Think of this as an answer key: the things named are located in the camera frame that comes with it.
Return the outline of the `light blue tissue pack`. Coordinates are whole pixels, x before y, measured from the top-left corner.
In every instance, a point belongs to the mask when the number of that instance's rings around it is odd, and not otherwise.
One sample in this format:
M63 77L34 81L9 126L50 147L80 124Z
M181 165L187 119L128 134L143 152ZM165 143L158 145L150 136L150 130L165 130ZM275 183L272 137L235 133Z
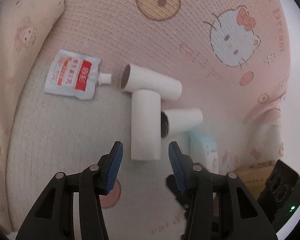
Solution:
M190 157L194 163L201 163L209 172L219 172L217 145L211 136L191 130Z

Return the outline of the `short white paper tube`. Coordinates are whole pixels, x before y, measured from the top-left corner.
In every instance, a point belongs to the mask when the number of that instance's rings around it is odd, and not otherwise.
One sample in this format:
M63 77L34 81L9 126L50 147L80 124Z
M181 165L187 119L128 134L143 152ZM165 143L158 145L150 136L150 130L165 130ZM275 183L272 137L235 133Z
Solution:
M187 132L203 121L199 108L169 109L161 111L161 137Z

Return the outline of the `long white paper tube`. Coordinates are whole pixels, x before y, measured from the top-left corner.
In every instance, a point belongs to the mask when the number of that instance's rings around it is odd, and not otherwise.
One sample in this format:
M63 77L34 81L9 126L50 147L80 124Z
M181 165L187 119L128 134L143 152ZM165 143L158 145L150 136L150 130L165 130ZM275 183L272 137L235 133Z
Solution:
M178 100L183 87L179 80L137 65L128 64L123 71L120 83L123 92L152 90L164 100Z

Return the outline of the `brown cardboard box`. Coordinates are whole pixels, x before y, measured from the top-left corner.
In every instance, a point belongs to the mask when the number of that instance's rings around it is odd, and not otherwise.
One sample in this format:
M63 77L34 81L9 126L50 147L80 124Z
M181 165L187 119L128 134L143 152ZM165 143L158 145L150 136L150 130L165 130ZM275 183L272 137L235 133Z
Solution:
M270 177L275 164L275 160L270 160L253 165L244 165L235 169L234 172L243 181L253 197L258 199L260 193L266 187L266 181Z

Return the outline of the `white red spout pouch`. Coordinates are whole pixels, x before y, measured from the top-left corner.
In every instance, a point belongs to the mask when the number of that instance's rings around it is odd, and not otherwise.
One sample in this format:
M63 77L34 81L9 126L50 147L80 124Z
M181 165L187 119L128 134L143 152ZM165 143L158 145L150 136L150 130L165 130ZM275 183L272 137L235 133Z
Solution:
M45 81L44 92L53 95L91 100L97 86L111 84L111 74L98 70L101 59L59 50Z

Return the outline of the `beige patterned pillow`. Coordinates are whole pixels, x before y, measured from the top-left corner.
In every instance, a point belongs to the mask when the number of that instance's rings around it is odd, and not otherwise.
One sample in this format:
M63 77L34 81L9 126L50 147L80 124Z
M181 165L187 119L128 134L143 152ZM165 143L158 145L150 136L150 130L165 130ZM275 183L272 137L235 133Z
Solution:
M0 0L0 229L12 232L6 193L10 133L21 91L64 0Z

